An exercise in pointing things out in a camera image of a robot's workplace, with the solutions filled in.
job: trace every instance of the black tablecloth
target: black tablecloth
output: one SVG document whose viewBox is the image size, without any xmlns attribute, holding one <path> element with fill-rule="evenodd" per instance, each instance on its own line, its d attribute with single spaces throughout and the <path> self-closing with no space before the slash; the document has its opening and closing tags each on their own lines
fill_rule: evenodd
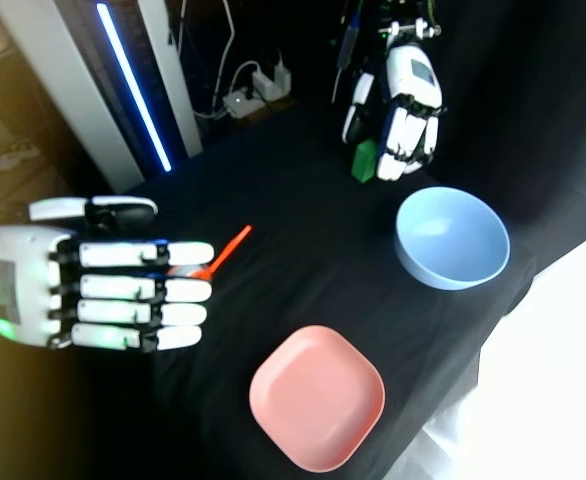
<svg viewBox="0 0 586 480">
<path fill-rule="evenodd" d="M 346 337 L 386 388 L 376 427 L 324 478 L 382 478 L 532 280 L 534 261 L 517 245 L 506 270 L 483 286 L 444 292 L 413 280 L 394 253 L 394 218 L 433 180 L 416 173 L 358 184 L 330 121 L 296 107 L 132 192 L 160 207 L 149 236 L 219 250 L 254 227 L 214 278 L 202 341 L 152 357 L 155 400 L 172 430 L 153 441 L 182 478 L 316 475 L 279 451 L 248 402 L 258 366 L 311 324 Z"/>
</svg>

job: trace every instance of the robotic hand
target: robotic hand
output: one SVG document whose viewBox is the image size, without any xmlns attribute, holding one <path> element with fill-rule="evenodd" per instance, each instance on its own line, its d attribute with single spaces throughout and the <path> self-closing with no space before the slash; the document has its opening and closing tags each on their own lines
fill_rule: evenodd
<svg viewBox="0 0 586 480">
<path fill-rule="evenodd" d="M 130 228 L 157 214 L 137 197 L 33 203 L 32 221 L 84 217 L 93 229 Z M 68 345 L 149 352 L 196 344 L 211 285 L 165 274 L 213 259 L 200 242 L 84 242 L 42 225 L 0 226 L 0 334 L 49 348 Z"/>
<path fill-rule="evenodd" d="M 439 35 L 439 26 L 429 26 L 423 18 L 415 24 L 393 21 L 381 29 L 387 35 L 386 78 L 380 83 L 389 112 L 382 128 L 377 176 L 398 180 L 415 172 L 433 158 L 437 143 L 439 115 L 442 113 L 442 90 L 431 62 L 417 41 Z M 363 140 L 363 123 L 371 109 L 370 95 L 375 76 L 363 73 L 357 81 L 348 110 L 342 140 L 357 144 Z"/>
</svg>

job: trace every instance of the orange spoon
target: orange spoon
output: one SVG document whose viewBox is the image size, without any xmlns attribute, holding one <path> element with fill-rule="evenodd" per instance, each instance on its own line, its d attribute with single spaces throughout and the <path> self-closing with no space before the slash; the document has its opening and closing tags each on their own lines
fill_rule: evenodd
<svg viewBox="0 0 586 480">
<path fill-rule="evenodd" d="M 242 229 L 242 231 L 236 235 L 226 246 L 222 249 L 218 257 L 211 263 L 208 267 L 202 268 L 200 270 L 196 270 L 194 272 L 189 273 L 189 278 L 199 278 L 200 280 L 206 280 L 207 282 L 211 281 L 213 274 L 215 271 L 220 268 L 220 265 L 224 263 L 224 261 L 233 253 L 233 251 L 238 247 L 240 243 L 246 238 L 246 236 L 253 230 L 251 225 L 247 225 Z M 173 267 L 169 270 L 169 274 L 174 272 L 177 267 Z"/>
</svg>

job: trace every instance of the plate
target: plate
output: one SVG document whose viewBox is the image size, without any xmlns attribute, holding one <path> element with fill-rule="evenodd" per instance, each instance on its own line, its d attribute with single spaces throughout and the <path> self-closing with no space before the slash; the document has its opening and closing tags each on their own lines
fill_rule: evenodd
<svg viewBox="0 0 586 480">
<path fill-rule="evenodd" d="M 257 423 L 293 463 L 322 473 L 343 465 L 377 423 L 384 383 L 344 337 L 312 325 L 258 368 L 249 401 Z"/>
</svg>

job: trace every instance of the black curtain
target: black curtain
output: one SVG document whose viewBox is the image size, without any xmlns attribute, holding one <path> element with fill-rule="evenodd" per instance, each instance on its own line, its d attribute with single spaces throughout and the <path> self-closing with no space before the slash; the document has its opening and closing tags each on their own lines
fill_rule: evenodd
<svg viewBox="0 0 586 480">
<path fill-rule="evenodd" d="M 438 7 L 432 173 L 496 208 L 542 269 L 586 240 L 586 2 Z"/>
</svg>

